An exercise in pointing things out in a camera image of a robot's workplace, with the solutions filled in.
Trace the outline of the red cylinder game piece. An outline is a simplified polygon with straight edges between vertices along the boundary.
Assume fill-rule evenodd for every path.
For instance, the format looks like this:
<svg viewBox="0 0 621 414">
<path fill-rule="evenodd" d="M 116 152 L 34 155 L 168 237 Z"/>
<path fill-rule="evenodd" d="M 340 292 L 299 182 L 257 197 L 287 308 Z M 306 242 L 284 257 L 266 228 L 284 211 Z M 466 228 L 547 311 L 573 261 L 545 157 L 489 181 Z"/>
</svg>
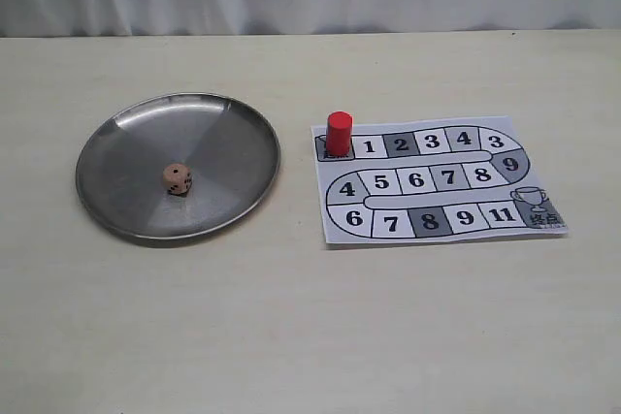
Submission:
<svg viewBox="0 0 621 414">
<path fill-rule="evenodd" d="M 353 127 L 352 116 L 345 111 L 329 114 L 326 131 L 326 150 L 336 157 L 344 157 L 350 151 L 350 138 Z"/>
</svg>

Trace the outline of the wooden die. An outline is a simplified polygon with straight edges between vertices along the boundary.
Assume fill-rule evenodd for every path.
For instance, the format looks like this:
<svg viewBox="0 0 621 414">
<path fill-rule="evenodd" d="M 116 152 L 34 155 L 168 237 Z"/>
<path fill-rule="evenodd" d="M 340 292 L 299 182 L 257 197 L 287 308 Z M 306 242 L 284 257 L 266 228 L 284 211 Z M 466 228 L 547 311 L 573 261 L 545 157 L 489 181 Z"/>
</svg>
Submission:
<svg viewBox="0 0 621 414">
<path fill-rule="evenodd" d="M 166 191 L 171 195 L 183 196 L 192 186 L 193 178 L 189 168 L 181 163 L 168 165 L 162 173 Z"/>
</svg>

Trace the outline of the round stainless steel plate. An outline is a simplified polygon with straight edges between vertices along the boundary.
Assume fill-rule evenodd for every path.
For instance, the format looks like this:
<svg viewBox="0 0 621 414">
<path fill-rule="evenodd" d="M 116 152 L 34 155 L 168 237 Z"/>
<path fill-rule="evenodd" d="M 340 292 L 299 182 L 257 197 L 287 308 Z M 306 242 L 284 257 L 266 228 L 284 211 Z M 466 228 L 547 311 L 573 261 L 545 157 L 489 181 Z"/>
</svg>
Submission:
<svg viewBox="0 0 621 414">
<path fill-rule="evenodd" d="M 209 93 L 154 97 L 108 118 L 82 148 L 76 190 L 103 228 L 136 243 L 191 242 L 251 213 L 275 185 L 281 151 L 259 111 Z M 187 166 L 183 196 L 166 191 L 162 173 Z"/>
</svg>

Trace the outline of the paper game board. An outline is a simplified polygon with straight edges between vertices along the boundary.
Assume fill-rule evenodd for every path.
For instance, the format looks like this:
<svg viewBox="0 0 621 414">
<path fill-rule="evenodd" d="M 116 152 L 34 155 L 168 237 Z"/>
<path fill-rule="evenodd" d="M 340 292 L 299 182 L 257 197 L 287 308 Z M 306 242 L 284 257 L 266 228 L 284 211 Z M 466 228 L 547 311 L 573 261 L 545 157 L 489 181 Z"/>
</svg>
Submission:
<svg viewBox="0 0 621 414">
<path fill-rule="evenodd" d="M 569 230 L 507 116 L 356 125 L 343 157 L 311 129 L 332 245 L 434 243 Z"/>
</svg>

